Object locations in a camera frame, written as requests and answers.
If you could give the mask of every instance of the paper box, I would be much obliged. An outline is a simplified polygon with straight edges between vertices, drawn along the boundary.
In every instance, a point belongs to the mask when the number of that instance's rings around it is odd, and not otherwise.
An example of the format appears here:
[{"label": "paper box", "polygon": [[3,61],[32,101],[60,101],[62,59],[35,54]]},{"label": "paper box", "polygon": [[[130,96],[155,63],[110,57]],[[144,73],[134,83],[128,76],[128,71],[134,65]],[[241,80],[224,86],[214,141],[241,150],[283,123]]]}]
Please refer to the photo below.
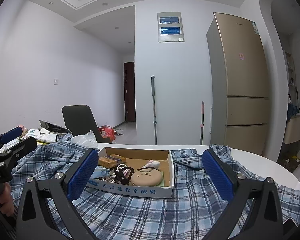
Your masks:
[{"label": "paper box", "polygon": [[126,158],[126,165],[134,170],[140,169],[146,165],[149,160],[159,161],[159,171],[163,172],[164,187],[142,187],[121,185],[102,181],[100,179],[90,179],[88,187],[93,187],[107,192],[120,195],[136,197],[153,197],[153,198],[171,198],[174,186],[174,168],[170,151],[163,150],[140,150],[105,147],[98,152],[99,157],[117,154]]}]

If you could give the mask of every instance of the metal screw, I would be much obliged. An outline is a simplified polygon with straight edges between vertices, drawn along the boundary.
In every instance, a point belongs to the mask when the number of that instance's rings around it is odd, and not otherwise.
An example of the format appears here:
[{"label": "metal screw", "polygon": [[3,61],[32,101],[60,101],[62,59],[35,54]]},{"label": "metal screw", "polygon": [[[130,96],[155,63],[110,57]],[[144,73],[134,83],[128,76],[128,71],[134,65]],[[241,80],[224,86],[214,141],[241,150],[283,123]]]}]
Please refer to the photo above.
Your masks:
[{"label": "metal screw", "polygon": [[57,172],[57,173],[54,175],[54,177],[55,177],[56,179],[61,179],[62,176],[63,176],[63,173],[62,173],[62,172]]},{"label": "metal screw", "polygon": [[246,178],[246,175],[244,175],[244,174],[241,173],[241,172],[239,172],[239,173],[237,174],[237,176],[238,176],[239,179],[245,179],[245,178]]},{"label": "metal screw", "polygon": [[32,176],[27,178],[27,182],[32,182],[32,181],[33,181],[33,177]]},{"label": "metal screw", "polygon": [[270,178],[270,177],[266,178],[266,181],[267,181],[268,183],[273,183],[273,179]]}]

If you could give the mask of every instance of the blue panel cover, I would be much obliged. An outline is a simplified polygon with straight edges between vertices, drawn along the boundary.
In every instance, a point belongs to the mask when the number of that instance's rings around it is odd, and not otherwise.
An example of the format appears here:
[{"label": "blue panel cover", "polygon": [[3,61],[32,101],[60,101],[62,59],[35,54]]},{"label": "blue panel cover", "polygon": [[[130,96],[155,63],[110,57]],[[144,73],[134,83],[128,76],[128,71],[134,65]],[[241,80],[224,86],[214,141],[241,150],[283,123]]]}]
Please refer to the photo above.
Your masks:
[{"label": "blue panel cover", "polygon": [[160,23],[180,23],[178,16],[160,17]]},{"label": "blue panel cover", "polygon": [[233,185],[223,169],[208,150],[202,154],[202,164],[216,187],[220,197],[230,201],[233,199]]},{"label": "blue panel cover", "polygon": [[161,27],[160,34],[181,34],[180,27]]},{"label": "blue panel cover", "polygon": [[21,127],[16,127],[14,129],[12,129],[9,132],[6,132],[5,134],[2,135],[0,142],[1,143],[8,143],[10,141],[12,141],[13,139],[19,137],[22,135],[22,128]]},{"label": "blue panel cover", "polygon": [[98,152],[93,150],[77,169],[77,172],[72,176],[68,183],[67,198],[69,201],[73,201],[80,197],[95,167],[98,165],[98,161]]}]

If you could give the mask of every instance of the refrigerator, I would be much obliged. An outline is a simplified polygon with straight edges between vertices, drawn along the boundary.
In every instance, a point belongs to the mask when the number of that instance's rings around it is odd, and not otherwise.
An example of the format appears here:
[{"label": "refrigerator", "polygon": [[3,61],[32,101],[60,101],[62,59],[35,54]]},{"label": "refrigerator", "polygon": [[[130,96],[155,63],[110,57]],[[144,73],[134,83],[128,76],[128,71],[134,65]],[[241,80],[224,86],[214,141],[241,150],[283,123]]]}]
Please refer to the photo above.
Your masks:
[{"label": "refrigerator", "polygon": [[250,20],[214,13],[207,41],[212,76],[210,143],[261,155],[270,88],[258,28]]}]

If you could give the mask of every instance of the clutter on table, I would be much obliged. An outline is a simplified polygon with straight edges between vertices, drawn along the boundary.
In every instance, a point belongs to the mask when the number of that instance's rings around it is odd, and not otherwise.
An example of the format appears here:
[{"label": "clutter on table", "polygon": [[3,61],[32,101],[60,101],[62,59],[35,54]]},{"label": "clutter on table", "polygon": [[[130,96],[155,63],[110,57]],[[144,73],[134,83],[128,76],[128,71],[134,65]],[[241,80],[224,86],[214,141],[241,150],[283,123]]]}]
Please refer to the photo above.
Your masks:
[{"label": "clutter on table", "polygon": [[[171,197],[174,167],[170,151],[105,147],[98,154],[99,166],[87,183],[88,187],[121,195]],[[96,177],[102,173],[101,167],[108,170]]]}]

